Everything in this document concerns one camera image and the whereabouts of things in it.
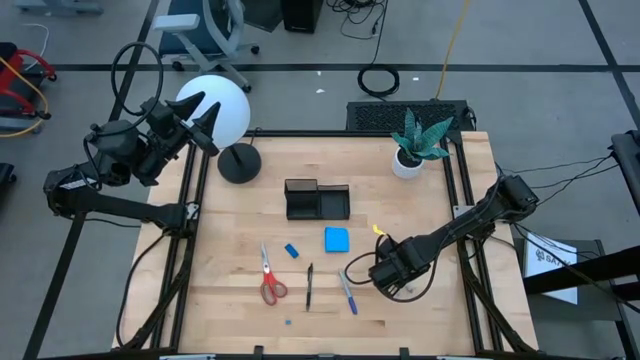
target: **wooden tabletop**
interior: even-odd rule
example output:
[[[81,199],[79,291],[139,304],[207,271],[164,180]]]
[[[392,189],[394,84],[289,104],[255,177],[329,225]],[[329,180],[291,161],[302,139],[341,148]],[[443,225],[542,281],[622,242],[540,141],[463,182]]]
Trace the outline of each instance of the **wooden tabletop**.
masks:
[[[477,201],[496,180],[493,156],[486,133],[463,133],[463,139]],[[351,259],[374,250],[373,224],[400,241],[428,234],[451,220],[442,161],[427,162],[419,177],[407,181],[391,171],[397,145],[390,138],[257,138],[254,145],[262,156],[262,170],[247,184],[227,183],[218,173],[216,158],[210,163],[181,352],[251,353],[255,345],[263,345],[267,354],[382,355],[398,354],[399,347],[408,347],[412,355],[473,354],[455,246],[442,251],[433,287],[414,303],[391,302],[371,285],[352,286],[359,311],[352,315],[338,277],[338,270]],[[167,165],[149,202],[177,201],[185,154]],[[451,156],[459,201],[464,203],[456,155]],[[284,180],[290,178],[314,178],[321,185],[349,184],[350,219],[287,221]],[[349,253],[325,253],[325,226],[348,229]],[[497,228],[496,237],[512,242],[506,225]],[[158,235],[157,228],[145,225],[136,257]],[[258,292],[263,241],[276,278],[289,288],[289,294],[273,307]],[[295,246],[299,258],[285,251],[287,243]],[[125,339],[134,334],[158,300],[168,244],[165,240],[145,257],[133,276],[123,318]],[[485,252],[496,305],[522,338],[537,347],[516,254],[511,247],[491,240]],[[311,262],[313,295],[311,310],[306,312]],[[356,263],[352,277],[365,279],[372,263],[372,257]],[[414,294],[427,278],[422,276],[411,284]],[[478,308],[484,344],[491,348],[486,313],[479,302]],[[165,344],[172,319],[173,307],[165,322]]]

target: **yellow cable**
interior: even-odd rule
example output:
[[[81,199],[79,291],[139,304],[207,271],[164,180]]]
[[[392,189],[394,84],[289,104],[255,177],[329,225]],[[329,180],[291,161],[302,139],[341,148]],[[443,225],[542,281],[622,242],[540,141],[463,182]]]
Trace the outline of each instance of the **yellow cable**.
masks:
[[[42,99],[42,103],[44,104],[44,113],[48,114],[49,102],[47,101],[47,98],[44,96],[44,94],[40,91],[40,89],[33,86],[33,84],[29,80],[25,79],[22,75],[20,75],[20,73],[17,72],[16,69],[12,68],[11,65],[9,65],[2,57],[0,57],[0,62],[4,66],[6,66],[7,69],[9,69],[9,71],[11,71],[15,76],[17,76],[20,80],[24,81],[25,84],[27,84],[31,89],[33,89],[33,91],[35,91],[38,94],[38,96],[40,96],[40,98]],[[42,124],[42,119],[38,119],[38,121],[36,121],[35,124],[31,125],[29,128],[24,129],[22,131],[18,131],[13,134],[0,134],[0,138],[12,138],[17,136],[22,136],[24,134],[32,132],[34,129],[40,126],[40,124]]]
[[[460,18],[458,18],[458,23],[456,23],[456,28],[453,30],[453,36],[451,37],[451,41],[449,42],[449,48],[447,49],[447,56],[444,58],[444,64],[442,65],[442,73],[440,74],[440,84],[438,85],[438,91],[436,91],[436,99],[440,96],[440,91],[442,91],[442,85],[444,84],[444,77],[447,72],[447,65],[449,64],[449,55],[451,55],[451,50],[453,49],[453,44],[456,42],[456,37],[458,37],[458,33],[460,32],[460,28],[462,27],[462,22],[464,22],[464,17],[467,15],[467,10],[469,9],[469,4],[471,0],[465,0],[464,5],[462,6],[462,14],[460,14]]]

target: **potted plant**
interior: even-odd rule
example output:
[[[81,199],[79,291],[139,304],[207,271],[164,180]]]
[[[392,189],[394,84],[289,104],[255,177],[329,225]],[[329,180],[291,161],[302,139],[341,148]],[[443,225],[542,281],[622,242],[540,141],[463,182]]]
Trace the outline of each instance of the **potted plant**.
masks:
[[[413,112],[407,108],[404,118],[404,136],[392,133],[391,137],[398,143],[398,150],[393,157],[393,173],[403,179],[411,179],[420,173],[425,160],[437,160],[449,153],[441,148],[434,147],[447,133],[453,118],[439,122],[425,132],[422,125],[416,122]]]

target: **gray concrete floor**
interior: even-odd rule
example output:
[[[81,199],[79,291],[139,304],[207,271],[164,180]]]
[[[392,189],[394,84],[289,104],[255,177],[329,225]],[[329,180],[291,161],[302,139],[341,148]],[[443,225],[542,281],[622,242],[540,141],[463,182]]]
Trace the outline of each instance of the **gray concrete floor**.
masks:
[[[0,41],[39,52],[43,33],[21,28],[41,23],[51,30],[45,58],[52,64],[109,64],[116,51],[134,41],[151,0],[102,1],[101,17],[50,18],[20,14],[11,0],[0,0]],[[378,62],[438,64],[446,51],[462,0],[391,1]],[[612,52],[620,64],[640,64],[640,23],[635,0],[590,0]],[[166,12],[161,0],[157,14]],[[342,15],[327,8],[314,35],[269,34],[247,28],[258,41],[259,56],[244,64],[368,63],[375,41],[356,41],[339,33]],[[159,34],[147,41],[157,45]],[[141,63],[152,63],[143,54]],[[606,61],[578,1],[473,1],[451,58],[454,64],[605,65]],[[249,94],[252,126],[265,129],[343,129],[349,101],[370,100],[356,84],[356,71],[256,71]],[[163,96],[173,98],[196,73],[166,74]],[[400,90],[391,100],[433,97],[438,72],[401,72]],[[625,73],[640,93],[640,74]],[[107,120],[114,100],[107,72],[69,71],[45,91],[54,117],[37,136],[0,140],[0,162],[17,166],[20,180],[0,207],[0,354],[21,358],[62,249],[69,222],[51,216],[42,183],[51,169],[84,161],[80,139],[91,123]],[[367,75],[371,87],[384,87],[387,75]],[[127,103],[152,95],[153,72],[138,72]],[[584,160],[607,153],[611,134],[636,128],[612,74],[450,72],[442,99],[466,99],[480,130],[488,131],[496,159],[511,169]],[[530,184],[547,184],[582,170],[527,174]],[[132,184],[109,190],[144,200],[147,189]],[[541,196],[550,192],[541,191]],[[549,237],[602,239],[607,251],[638,245],[640,218],[619,170],[575,182],[527,220]],[[136,230],[97,223],[86,225],[56,307],[42,356],[105,351],[111,346],[116,314],[137,239]],[[640,319],[629,314],[636,333]],[[615,327],[536,319],[541,348],[552,354],[621,355]]]

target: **lamp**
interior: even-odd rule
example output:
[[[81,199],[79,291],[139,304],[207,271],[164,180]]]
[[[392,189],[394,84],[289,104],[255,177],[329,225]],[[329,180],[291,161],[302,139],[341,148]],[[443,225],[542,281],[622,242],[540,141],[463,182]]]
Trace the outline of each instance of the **lamp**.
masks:
[[[186,83],[176,100],[182,100],[200,91],[205,97],[187,120],[193,125],[197,119],[216,102],[220,111],[213,127],[213,143],[224,150],[218,156],[218,170],[223,178],[234,184],[250,181],[262,166],[260,154],[249,144],[236,143],[249,128],[251,109],[244,92],[231,80],[217,75],[202,75]]]

